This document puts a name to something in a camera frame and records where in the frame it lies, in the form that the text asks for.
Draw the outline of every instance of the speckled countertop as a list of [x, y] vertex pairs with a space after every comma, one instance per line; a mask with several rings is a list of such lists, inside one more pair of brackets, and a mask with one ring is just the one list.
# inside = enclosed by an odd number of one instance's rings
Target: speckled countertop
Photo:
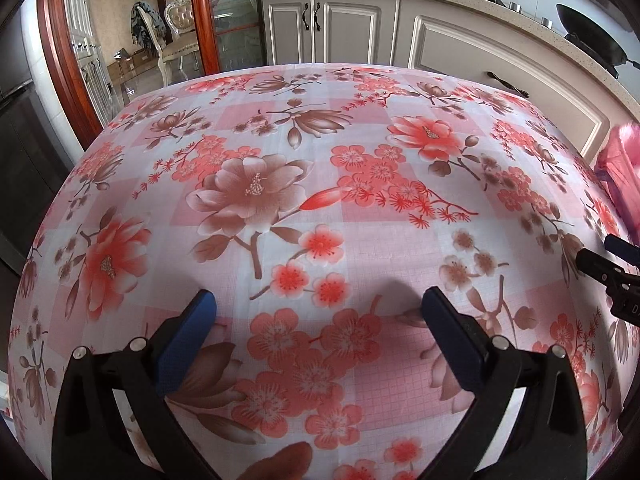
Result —
[[603, 67], [587, 56], [583, 51], [569, 43], [565, 38], [555, 32], [543, 27], [538, 22], [513, 12], [512, 10], [491, 3], [487, 0], [441, 0], [460, 7], [466, 7], [475, 12], [480, 12], [503, 22], [509, 23], [513, 27], [521, 29], [537, 40], [544, 41], [563, 54], [566, 58], [580, 66], [588, 72], [594, 79], [599, 81], [610, 94], [613, 95], [625, 107], [636, 120], [640, 121], [640, 104], [636, 99]]

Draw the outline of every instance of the pink fabric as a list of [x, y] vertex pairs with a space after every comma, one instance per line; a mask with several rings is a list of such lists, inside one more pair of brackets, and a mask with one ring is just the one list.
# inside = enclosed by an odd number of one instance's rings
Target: pink fabric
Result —
[[615, 126], [595, 165], [631, 240], [640, 244], [640, 124]]
[[593, 472], [639, 352], [575, 268], [607, 233], [628, 238], [591, 168], [492, 88], [314, 64], [152, 92], [94, 142], [34, 240], [9, 353], [18, 439], [49, 474], [72, 350], [121, 349], [206, 288], [216, 325], [167, 403], [222, 478], [300, 440], [309, 478], [414, 478], [472, 400], [417, 311], [438, 285], [491, 335], [566, 348]]

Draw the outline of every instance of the pink bag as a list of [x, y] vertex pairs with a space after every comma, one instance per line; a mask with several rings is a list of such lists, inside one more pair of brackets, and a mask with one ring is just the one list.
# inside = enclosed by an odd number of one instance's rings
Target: pink bag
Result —
[[640, 244], [640, 124], [615, 126], [598, 154], [596, 175], [607, 188], [631, 241]]

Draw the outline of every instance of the gray cabinet door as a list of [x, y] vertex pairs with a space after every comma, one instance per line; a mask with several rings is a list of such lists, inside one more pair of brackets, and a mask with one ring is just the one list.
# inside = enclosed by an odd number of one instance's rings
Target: gray cabinet door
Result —
[[400, 0], [312, 0], [315, 62], [390, 65]]
[[268, 64], [312, 61], [310, 7], [310, 0], [262, 0]]

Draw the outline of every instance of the cabinet handle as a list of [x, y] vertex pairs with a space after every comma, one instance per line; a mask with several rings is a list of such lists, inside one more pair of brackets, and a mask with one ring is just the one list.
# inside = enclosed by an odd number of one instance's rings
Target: cabinet handle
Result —
[[318, 23], [318, 10], [320, 10], [320, 2], [316, 3], [316, 10], [314, 11], [314, 23], [316, 24], [316, 30], [320, 32], [320, 23]]
[[305, 13], [307, 12], [308, 8], [309, 8], [309, 4], [305, 4], [305, 10], [302, 11], [302, 23], [305, 24], [306, 30], [309, 30], [309, 24], [306, 22], [306, 18], [305, 18]]
[[504, 79], [500, 79], [497, 75], [495, 75], [493, 72], [487, 72], [486, 73], [491, 79], [495, 79], [496, 81], [499, 81], [502, 86], [507, 87], [509, 90], [513, 90], [514, 92], [516, 92], [516, 94], [521, 95], [522, 97], [524, 97], [525, 99], [529, 99], [529, 92], [525, 92], [524, 90], [520, 90], [519, 88], [516, 88], [515, 86], [513, 86], [511, 83], [509, 83], [508, 81], [505, 81]]

